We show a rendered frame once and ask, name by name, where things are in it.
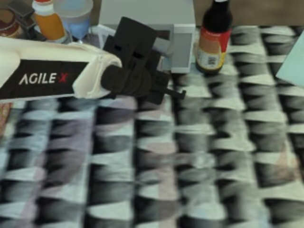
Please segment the table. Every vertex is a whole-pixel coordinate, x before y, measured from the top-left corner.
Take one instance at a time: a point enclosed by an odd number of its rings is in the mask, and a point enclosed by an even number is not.
[[[174,54],[163,70],[188,73],[195,31],[192,0],[103,0],[99,24],[116,29],[121,17],[129,17],[158,31],[168,31]]]
[[[0,227],[302,228],[304,96],[274,77],[302,30],[234,27],[220,74],[174,75],[184,101],[15,103]]]

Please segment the bottle label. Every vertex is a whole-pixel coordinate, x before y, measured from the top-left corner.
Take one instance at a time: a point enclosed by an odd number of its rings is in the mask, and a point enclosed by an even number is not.
[[[207,70],[217,70],[224,64],[231,29],[223,33],[213,33],[202,27],[197,52],[197,63]]]

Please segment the brown jar lid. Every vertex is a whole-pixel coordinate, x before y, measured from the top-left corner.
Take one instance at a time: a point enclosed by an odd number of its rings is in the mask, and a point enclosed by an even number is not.
[[[15,23],[16,16],[10,9],[0,9],[0,31],[7,30]]]

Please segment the black label panel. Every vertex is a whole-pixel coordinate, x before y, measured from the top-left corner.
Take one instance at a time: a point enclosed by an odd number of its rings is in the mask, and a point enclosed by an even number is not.
[[[0,88],[0,100],[73,94],[73,83],[87,62],[21,60]]]

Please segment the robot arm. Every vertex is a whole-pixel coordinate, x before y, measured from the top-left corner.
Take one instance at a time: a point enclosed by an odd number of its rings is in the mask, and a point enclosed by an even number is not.
[[[129,18],[121,19],[103,50],[0,38],[0,101],[129,95],[159,105],[164,94],[183,99],[186,92],[167,89],[169,75],[157,70],[156,39],[155,30]]]

